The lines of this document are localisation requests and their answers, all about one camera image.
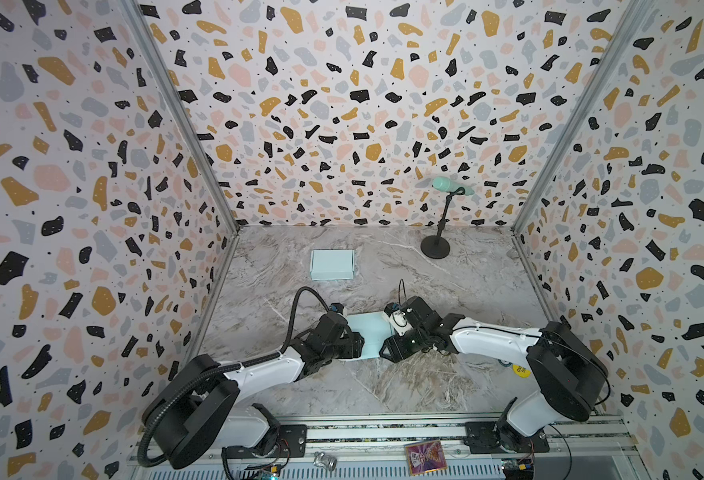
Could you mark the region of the mint paper box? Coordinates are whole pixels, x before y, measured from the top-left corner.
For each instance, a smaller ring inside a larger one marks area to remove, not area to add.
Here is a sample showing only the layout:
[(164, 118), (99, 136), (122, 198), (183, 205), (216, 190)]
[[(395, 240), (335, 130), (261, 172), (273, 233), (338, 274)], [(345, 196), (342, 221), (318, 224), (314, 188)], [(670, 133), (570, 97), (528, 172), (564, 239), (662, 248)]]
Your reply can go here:
[(364, 340), (361, 356), (355, 361), (379, 358), (385, 340), (394, 334), (389, 317), (384, 312), (372, 312), (350, 315), (347, 321), (352, 332)]
[(354, 250), (313, 250), (310, 278), (313, 281), (350, 280), (355, 276)]

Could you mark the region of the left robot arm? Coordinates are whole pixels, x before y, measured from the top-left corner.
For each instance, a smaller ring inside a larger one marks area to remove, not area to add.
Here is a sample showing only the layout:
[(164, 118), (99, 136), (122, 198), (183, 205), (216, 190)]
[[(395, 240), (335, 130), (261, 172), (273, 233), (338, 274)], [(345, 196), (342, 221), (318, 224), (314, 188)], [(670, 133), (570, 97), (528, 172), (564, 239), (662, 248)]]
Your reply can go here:
[(168, 462), (183, 469), (219, 444), (225, 453), (243, 450), (267, 457), (279, 453), (281, 424), (250, 397), (318, 372), (335, 360), (356, 360), (365, 339), (335, 311), (283, 348), (239, 363), (208, 354), (190, 361), (142, 414), (144, 433), (136, 460), (144, 468)]

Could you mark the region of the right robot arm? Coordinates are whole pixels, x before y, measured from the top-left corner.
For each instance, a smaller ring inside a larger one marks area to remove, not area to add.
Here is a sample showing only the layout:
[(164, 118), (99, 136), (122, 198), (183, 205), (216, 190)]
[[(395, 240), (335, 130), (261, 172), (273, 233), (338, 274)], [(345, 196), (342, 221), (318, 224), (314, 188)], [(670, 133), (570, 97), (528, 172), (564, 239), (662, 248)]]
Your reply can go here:
[(560, 322), (515, 328), (460, 314), (441, 316), (418, 296), (387, 305), (384, 316), (394, 334), (383, 341), (380, 356), (393, 363), (429, 349), (482, 355), (531, 373), (538, 389), (510, 401), (497, 422), (500, 436), (523, 440), (561, 420), (586, 422), (608, 385), (606, 366)]

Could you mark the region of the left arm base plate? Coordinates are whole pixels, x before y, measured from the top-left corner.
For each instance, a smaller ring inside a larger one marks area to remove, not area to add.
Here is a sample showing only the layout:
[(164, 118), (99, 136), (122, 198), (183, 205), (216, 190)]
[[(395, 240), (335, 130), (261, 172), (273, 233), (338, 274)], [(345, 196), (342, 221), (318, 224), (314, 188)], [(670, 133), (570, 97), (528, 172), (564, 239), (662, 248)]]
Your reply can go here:
[(278, 460), (280, 458), (303, 458), (306, 453), (308, 426), (289, 424), (270, 427), (265, 436), (254, 446), (245, 448), (244, 458)]

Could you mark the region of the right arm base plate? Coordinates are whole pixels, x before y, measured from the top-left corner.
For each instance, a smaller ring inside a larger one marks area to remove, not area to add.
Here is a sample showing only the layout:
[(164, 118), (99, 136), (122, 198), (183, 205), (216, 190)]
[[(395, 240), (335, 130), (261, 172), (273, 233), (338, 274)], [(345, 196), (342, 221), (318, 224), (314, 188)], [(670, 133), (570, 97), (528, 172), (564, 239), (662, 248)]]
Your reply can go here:
[(491, 421), (466, 423), (463, 443), (472, 454), (530, 455), (550, 451), (546, 434), (542, 430), (532, 437), (523, 437), (510, 427), (500, 428)]

